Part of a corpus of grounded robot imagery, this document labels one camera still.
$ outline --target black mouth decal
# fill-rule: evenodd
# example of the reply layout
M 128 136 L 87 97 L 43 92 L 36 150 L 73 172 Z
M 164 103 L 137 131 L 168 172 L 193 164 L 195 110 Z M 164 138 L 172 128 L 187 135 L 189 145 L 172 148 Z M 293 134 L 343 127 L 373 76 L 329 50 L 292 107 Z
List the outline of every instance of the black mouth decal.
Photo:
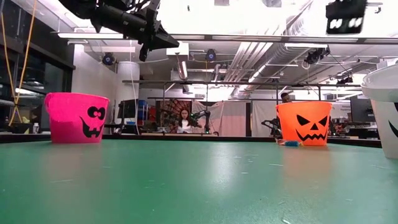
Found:
M 296 133 L 297 133 L 297 135 L 298 135 L 298 137 L 301 139 L 301 141 L 305 141 L 305 140 L 307 140 L 307 139 L 311 139 L 311 140 L 314 140 L 314 139 L 323 139 L 323 140 L 325 140 L 325 138 L 326 138 L 326 135 L 327 135 L 327 131 L 325 132 L 325 135 L 323 135 L 323 134 L 320 134 L 320 135 L 317 135 L 317 134 L 313 134 L 313 135 L 306 135 L 306 136 L 301 136 L 301 134 L 296 130 Z
M 90 131 L 90 127 L 85 123 L 85 121 L 83 120 L 83 118 L 81 118 L 81 122 L 83 122 L 83 134 L 88 137 L 91 138 L 93 135 L 95 135 L 96 138 L 98 138 L 98 136 L 100 136 L 101 130 L 104 127 L 104 124 L 101 125 L 101 127 L 99 127 L 99 131 L 97 131 L 97 128 L 94 128 L 94 130 Z
M 392 131 L 392 132 L 397 136 L 397 138 L 398 138 L 398 129 L 396 129 L 396 127 L 394 127 L 394 125 L 392 125 L 390 121 L 388 121 L 388 123 L 390 124 L 391 131 Z

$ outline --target long hair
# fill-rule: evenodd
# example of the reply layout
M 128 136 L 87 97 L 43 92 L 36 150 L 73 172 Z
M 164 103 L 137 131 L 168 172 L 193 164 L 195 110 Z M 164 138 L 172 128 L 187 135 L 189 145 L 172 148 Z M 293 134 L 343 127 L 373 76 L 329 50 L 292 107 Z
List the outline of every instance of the long hair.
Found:
M 188 112 L 188 117 L 187 117 L 188 126 L 193 126 L 192 118 L 189 117 L 189 110 L 187 110 L 187 109 L 182 109 L 182 110 L 180 111 L 180 117 L 178 118 L 178 125 L 179 125 L 180 127 L 182 127 L 182 112 L 183 112 L 183 111 Z

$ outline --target pink bucket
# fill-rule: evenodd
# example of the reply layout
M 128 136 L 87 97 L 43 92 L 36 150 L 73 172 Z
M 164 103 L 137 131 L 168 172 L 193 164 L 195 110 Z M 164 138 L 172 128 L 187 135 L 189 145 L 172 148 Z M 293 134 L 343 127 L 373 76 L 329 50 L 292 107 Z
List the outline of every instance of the pink bucket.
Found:
M 50 115 L 53 143 L 101 142 L 109 100 L 81 93 L 49 93 L 44 99 Z

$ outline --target white curtain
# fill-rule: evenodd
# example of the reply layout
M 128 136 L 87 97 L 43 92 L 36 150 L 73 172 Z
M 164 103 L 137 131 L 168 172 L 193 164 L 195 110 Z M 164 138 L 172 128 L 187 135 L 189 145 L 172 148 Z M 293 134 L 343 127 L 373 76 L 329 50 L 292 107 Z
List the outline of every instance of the white curtain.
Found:
M 197 113 L 197 112 L 205 110 L 205 109 L 206 109 L 206 106 L 201 104 L 199 101 L 194 101 L 192 103 L 192 113 Z M 212 133 L 215 131 L 220 133 L 221 118 L 223 116 L 224 103 L 217 102 L 213 106 L 209 106 L 207 108 L 207 110 L 210 111 L 210 121 L 209 121 L 210 131 Z M 206 118 L 205 117 L 200 118 L 198 120 L 198 123 L 202 126 L 202 128 L 194 128 L 193 132 L 194 133 L 204 133 Z
M 253 101 L 251 134 L 253 137 L 269 137 L 271 135 L 271 130 L 261 122 L 276 118 L 275 107 L 275 101 Z
M 225 102 L 223 117 L 221 119 L 220 136 L 245 137 L 246 136 L 246 103 Z

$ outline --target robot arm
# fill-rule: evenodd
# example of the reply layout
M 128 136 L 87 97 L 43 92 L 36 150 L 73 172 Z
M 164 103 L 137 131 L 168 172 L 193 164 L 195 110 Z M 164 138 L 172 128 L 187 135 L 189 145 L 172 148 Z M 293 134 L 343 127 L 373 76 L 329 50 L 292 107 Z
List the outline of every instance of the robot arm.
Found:
M 142 44 L 139 59 L 145 62 L 151 50 L 178 47 L 156 20 L 160 0 L 59 0 L 80 19 L 90 19 L 97 33 L 102 27 Z
M 205 124 L 205 133 L 210 133 L 210 127 L 209 127 L 209 120 L 210 120 L 210 111 L 203 110 L 199 111 L 197 113 L 191 114 L 190 117 L 192 120 L 196 121 L 196 124 L 198 123 L 198 119 L 201 117 L 206 116 L 206 124 Z

